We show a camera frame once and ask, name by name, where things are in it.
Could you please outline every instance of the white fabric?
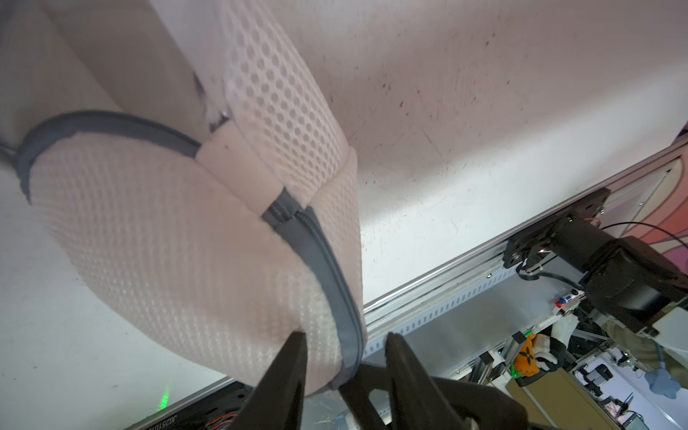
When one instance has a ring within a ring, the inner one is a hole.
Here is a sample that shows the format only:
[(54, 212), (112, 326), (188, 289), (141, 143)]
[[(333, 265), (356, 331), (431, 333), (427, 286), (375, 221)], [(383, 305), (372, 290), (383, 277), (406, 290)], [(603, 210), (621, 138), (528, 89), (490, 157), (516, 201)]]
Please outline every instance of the white fabric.
[(574, 314), (566, 315), (552, 324), (552, 337), (563, 343), (568, 348), (568, 341), (578, 325), (578, 317)]
[[(336, 326), (314, 274), (260, 210), (282, 186), (313, 207), (362, 313), (356, 153), (267, 10), (216, 5), (233, 121), (212, 148), (194, 160), (77, 133), (39, 156), (32, 203), (98, 297), (185, 358), (256, 385), (303, 330), (310, 393), (341, 367)], [(237, 167), (237, 152), (256, 169), (223, 171)]]
[(550, 337), (546, 334), (538, 334), (535, 340), (533, 340), (533, 356), (535, 357), (535, 364), (546, 372), (550, 371), (550, 366), (546, 362), (538, 360), (538, 358), (547, 360), (555, 365), (559, 362), (557, 357), (550, 352)]

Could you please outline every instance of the stained white surface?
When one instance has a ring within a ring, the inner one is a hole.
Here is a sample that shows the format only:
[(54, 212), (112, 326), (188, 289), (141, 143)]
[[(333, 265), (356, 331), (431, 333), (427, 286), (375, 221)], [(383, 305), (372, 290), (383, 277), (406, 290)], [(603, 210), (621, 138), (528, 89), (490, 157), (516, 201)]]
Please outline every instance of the stained white surface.
[(668, 146), (688, 3), (271, 0), (356, 148), (369, 301)]

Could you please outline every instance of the orange cable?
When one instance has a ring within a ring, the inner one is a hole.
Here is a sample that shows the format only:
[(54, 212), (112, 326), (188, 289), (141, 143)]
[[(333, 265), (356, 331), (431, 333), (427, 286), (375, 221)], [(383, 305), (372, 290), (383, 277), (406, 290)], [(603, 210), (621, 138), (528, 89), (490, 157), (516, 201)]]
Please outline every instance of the orange cable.
[(225, 425), (225, 424), (228, 423), (228, 422), (232, 422), (232, 418), (227, 418), (225, 421), (219, 423), (218, 425), (216, 425), (215, 427), (213, 427), (211, 430), (215, 430), (215, 429), (217, 429), (217, 428), (219, 428), (219, 427)]
[(218, 417), (215, 421), (211, 421), (211, 422), (209, 422), (208, 424), (206, 424), (206, 427), (209, 426), (209, 425), (215, 424), (216, 422), (220, 421), (222, 418), (234, 418), (235, 416), (237, 416), (236, 413), (228, 413), (228, 414), (226, 414), (226, 415), (220, 416), (220, 417)]
[(597, 221), (597, 228), (602, 225), (602, 220), (599, 218), (585, 218), (584, 221)]

